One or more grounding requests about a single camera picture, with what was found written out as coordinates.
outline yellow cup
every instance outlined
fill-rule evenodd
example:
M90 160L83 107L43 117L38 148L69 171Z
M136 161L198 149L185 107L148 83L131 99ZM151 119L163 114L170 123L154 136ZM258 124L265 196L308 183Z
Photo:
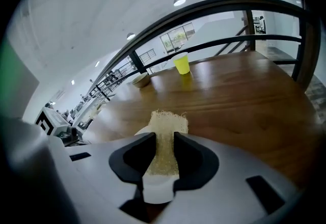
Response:
M190 72L190 67L188 62L188 52L175 55L174 57L172 57L172 61L181 75Z

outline ceiling light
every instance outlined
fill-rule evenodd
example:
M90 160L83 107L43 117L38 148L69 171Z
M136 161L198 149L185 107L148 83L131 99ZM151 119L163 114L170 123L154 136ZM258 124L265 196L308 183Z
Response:
M128 33L127 40L133 39L136 35L134 33Z
M185 3L185 0L174 0L173 5L174 6L180 6Z

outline tiled floor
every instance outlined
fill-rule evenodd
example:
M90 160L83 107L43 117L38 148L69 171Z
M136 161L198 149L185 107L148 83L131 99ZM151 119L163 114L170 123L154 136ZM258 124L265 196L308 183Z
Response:
M266 41L256 41L256 50L269 59L291 59L292 57L275 47L267 47ZM287 74L292 75L294 65L279 65ZM313 76L306 90L306 95L316 109L323 129L326 131L326 87L319 81L316 76Z

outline round wooden table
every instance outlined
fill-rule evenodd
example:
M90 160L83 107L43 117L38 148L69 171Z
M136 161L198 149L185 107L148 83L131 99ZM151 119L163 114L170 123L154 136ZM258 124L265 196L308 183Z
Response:
M305 187L323 139L312 104L281 68L256 51L226 54L121 87L91 123L91 143L134 135L154 110L185 113L189 133L247 150Z

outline bowl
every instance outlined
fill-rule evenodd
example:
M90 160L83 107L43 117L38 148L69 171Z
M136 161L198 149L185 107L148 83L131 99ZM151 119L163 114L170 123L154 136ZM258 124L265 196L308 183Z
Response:
M150 82L150 77L147 72L140 74L137 76L131 83L137 88L143 88L148 85Z

